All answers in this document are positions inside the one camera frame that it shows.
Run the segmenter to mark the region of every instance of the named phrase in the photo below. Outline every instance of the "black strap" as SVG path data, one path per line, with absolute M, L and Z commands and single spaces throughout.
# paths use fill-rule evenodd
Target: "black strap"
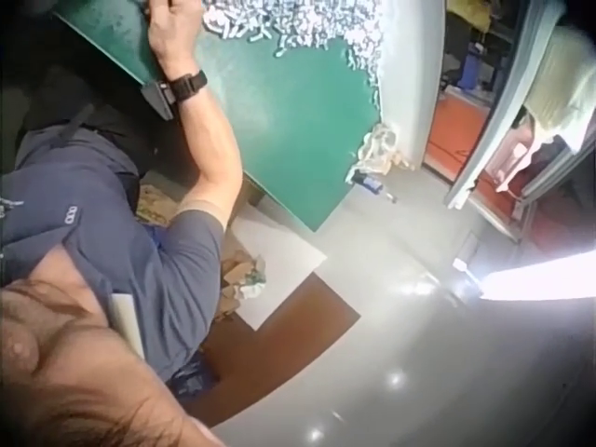
M 85 121 L 87 121 L 93 115 L 95 109 L 96 106 L 93 102 L 90 102 L 83 107 L 81 111 L 78 112 L 74 118 L 71 119 L 69 123 L 61 129 L 58 135 L 50 140 L 49 147 L 54 149 L 56 147 L 65 146 L 66 143 L 73 138 L 75 132 L 79 130 L 79 128 L 85 124 Z

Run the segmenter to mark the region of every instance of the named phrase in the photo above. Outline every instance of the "man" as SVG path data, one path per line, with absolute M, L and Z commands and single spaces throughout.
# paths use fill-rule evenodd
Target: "man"
M 200 81 L 178 95 L 200 178 L 157 245 L 129 205 L 143 169 L 134 137 L 101 107 L 26 129 L 17 168 L 2 179 L 0 221 L 2 403 L 21 434 L 49 440 L 62 427 L 147 428 L 156 440 L 212 445 L 163 381 L 189 360 L 214 315 L 219 248 L 242 167 L 230 124 L 197 75 L 200 2 L 149 7 L 149 43 L 166 78 Z M 50 97 L 46 112 L 56 105 Z

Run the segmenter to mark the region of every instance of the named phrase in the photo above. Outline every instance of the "gray t-shirt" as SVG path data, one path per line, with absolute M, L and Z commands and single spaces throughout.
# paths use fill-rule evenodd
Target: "gray t-shirt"
M 29 132 L 16 169 L 2 177 L 2 198 L 22 203 L 0 221 L 2 286 L 27 278 L 62 244 L 111 324 L 112 295 L 132 295 L 145 359 L 168 380 L 195 353 L 215 314 L 224 230 L 203 211 L 184 211 L 158 247 L 116 177 L 136 173 L 129 158 L 87 129 L 50 149 L 60 129 Z

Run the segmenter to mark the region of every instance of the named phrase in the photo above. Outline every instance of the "white cloth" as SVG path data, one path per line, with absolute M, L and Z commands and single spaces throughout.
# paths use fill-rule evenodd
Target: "white cloth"
M 524 105 L 542 130 L 536 144 L 560 135 L 579 152 L 596 108 L 596 47 L 585 35 L 554 29 Z

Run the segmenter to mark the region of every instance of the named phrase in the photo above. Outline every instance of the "fabric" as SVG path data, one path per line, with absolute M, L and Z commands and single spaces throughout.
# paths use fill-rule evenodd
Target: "fabric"
M 110 316 L 114 293 L 129 293 L 146 360 L 168 380 L 209 329 L 220 289 L 222 226 L 210 215 L 177 215 L 159 246 L 129 208 L 116 174 L 130 159 L 95 132 L 80 129 L 62 148 L 47 142 L 61 127 L 29 132 L 2 196 L 22 202 L 3 219 L 2 285 L 27 278 L 62 244 Z
M 596 47 L 581 32 L 558 26 L 524 106 L 544 130 L 560 135 L 576 154 L 596 108 Z
M 167 383 L 169 391 L 179 402 L 194 399 L 213 389 L 216 384 L 215 373 L 199 353 L 196 353 Z
M 153 225 L 152 223 L 143 223 L 142 227 L 147 231 L 147 233 L 149 233 L 151 240 L 153 240 L 158 247 L 161 245 L 161 241 L 164 239 L 164 237 L 168 233 L 168 229 L 161 225 Z
M 491 27 L 491 6 L 484 0 L 447 0 L 447 11 L 457 14 L 482 33 Z
M 16 146 L 29 131 L 66 125 L 90 103 L 95 110 L 81 127 L 96 131 L 124 152 L 142 177 L 153 164 L 155 149 L 141 123 L 104 102 L 85 80 L 60 66 L 51 67 L 35 91 Z

